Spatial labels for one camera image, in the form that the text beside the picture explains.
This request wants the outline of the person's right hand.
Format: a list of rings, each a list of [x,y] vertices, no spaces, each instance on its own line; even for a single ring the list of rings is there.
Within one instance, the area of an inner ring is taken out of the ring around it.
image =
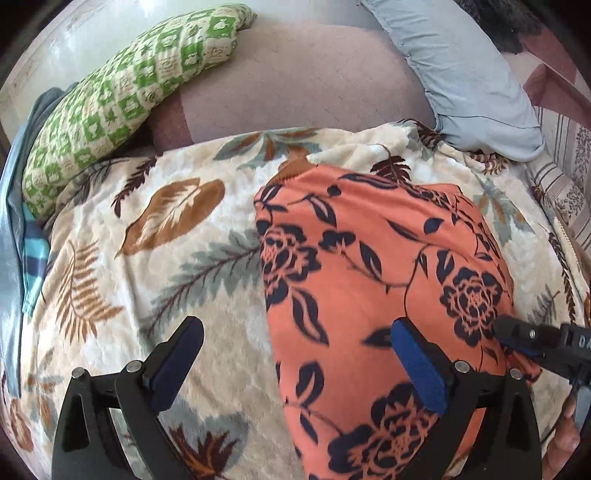
[[[543,480],[554,479],[579,446],[580,434],[573,419],[575,409],[576,399],[570,395],[563,405],[555,435],[542,460]]]

